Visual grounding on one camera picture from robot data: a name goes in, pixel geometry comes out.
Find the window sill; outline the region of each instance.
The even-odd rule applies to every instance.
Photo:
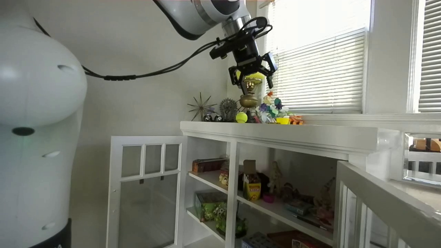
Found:
[[[408,133],[441,135],[441,113],[409,114],[311,114],[303,115],[306,124],[376,127]]]

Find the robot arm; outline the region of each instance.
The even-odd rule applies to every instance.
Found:
[[[225,39],[218,39],[218,44],[210,52],[212,59],[224,59],[228,53],[233,53],[237,65],[230,67],[228,72],[233,85],[242,89],[244,95],[247,88],[244,77],[260,72],[267,78],[269,88],[273,87],[272,75],[277,65],[271,53],[263,56],[259,51],[255,39],[268,26],[266,18],[251,19],[245,0],[182,0],[163,1],[154,0],[164,12],[176,31],[189,40],[196,40],[206,31],[222,23]],[[269,69],[262,65],[265,61]]]

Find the white cabinet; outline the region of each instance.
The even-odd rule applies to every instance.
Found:
[[[240,247],[241,240],[235,238],[237,212],[248,220],[248,236],[257,231],[266,234],[296,229],[335,248],[375,247],[370,234],[375,226],[372,216],[376,215],[390,227],[385,234],[389,247],[401,247],[405,242],[412,248],[441,247],[441,240],[434,235],[441,231],[437,218],[441,215],[387,182],[389,166],[402,148],[402,132],[206,122],[181,122],[181,130],[184,136],[112,137],[108,248]],[[251,202],[242,197],[237,179],[243,159],[267,155],[271,160],[287,153],[334,164],[329,170],[305,161],[296,165],[303,172],[323,170],[331,174],[328,178],[337,177],[333,232],[317,225],[312,217],[296,218],[281,201]],[[230,158],[228,187],[219,182],[219,172],[191,172],[193,160],[222,154]],[[292,166],[286,163],[284,170]],[[319,173],[311,173],[311,178],[305,175],[296,180],[315,188],[323,184]],[[202,223],[196,217],[194,193],[207,189],[227,194],[225,236],[218,233],[216,223]],[[424,235],[411,228],[415,222],[418,228],[428,229]]]

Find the yellow cup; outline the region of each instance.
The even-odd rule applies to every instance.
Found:
[[[277,122],[277,124],[288,125],[289,118],[278,117],[278,118],[276,118],[276,122]]]

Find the black cable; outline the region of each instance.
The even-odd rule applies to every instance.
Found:
[[[134,79],[139,79],[139,78],[145,78],[145,77],[151,77],[151,76],[161,75],[161,74],[168,73],[168,72],[172,72],[172,71],[175,71],[175,70],[181,68],[185,63],[187,63],[190,59],[192,59],[192,58],[195,57],[196,55],[198,55],[198,54],[204,52],[205,50],[207,50],[207,49],[209,49],[209,48],[211,48],[211,47],[213,47],[213,46],[215,46],[215,45],[218,45],[218,44],[220,44],[220,43],[222,43],[222,42],[230,41],[231,38],[237,36],[237,35],[238,35],[239,33],[241,33],[241,32],[246,32],[246,31],[251,30],[251,29],[259,28],[259,26],[253,26],[253,27],[245,28],[245,27],[246,27],[248,24],[250,24],[252,21],[255,21],[255,20],[257,21],[257,20],[259,20],[259,19],[264,20],[264,21],[265,21],[265,25],[263,25],[263,27],[261,27],[261,28],[257,31],[257,34],[261,33],[261,32],[262,32],[265,28],[267,28],[267,27],[270,27],[270,29],[269,29],[268,31],[266,31],[266,32],[264,32],[264,33],[262,33],[262,34],[260,34],[260,35],[257,35],[256,38],[261,37],[261,36],[267,34],[269,31],[271,31],[271,30],[273,29],[273,26],[271,26],[271,25],[268,24],[268,20],[267,20],[265,17],[256,17],[256,18],[253,18],[253,19],[249,20],[248,22],[246,22],[245,25],[239,30],[238,33],[233,34],[233,35],[230,35],[230,36],[228,36],[228,37],[226,37],[226,38],[223,38],[223,39],[217,39],[216,41],[209,42],[209,43],[207,43],[207,44],[201,46],[200,48],[198,48],[193,54],[191,54],[188,58],[184,59],[183,61],[178,62],[178,63],[176,63],[176,64],[174,64],[174,65],[172,65],[172,66],[169,66],[169,67],[167,67],[167,68],[164,68],[164,69],[161,69],[161,70],[158,70],[158,71],[154,71],[154,72],[150,72],[150,73],[146,73],[146,74],[142,74],[142,75],[121,75],[121,76],[106,75],[106,76],[104,76],[104,75],[100,75],[100,74],[98,74],[98,73],[95,73],[94,71],[88,69],[88,68],[85,67],[84,65],[81,65],[81,66],[82,66],[82,68],[83,68],[83,70],[84,70],[84,73],[85,73],[86,75],[89,75],[89,76],[92,76],[92,77],[96,77],[96,78],[101,78],[101,79],[108,80],[108,81],[134,80]],[[50,34],[49,34],[48,32],[46,32],[46,30],[43,28],[43,26],[41,26],[40,23],[39,23],[35,18],[34,18],[34,22],[35,22],[35,24],[37,25],[37,27],[38,27],[38,28],[39,28],[39,29],[40,29],[45,35],[51,37]]]

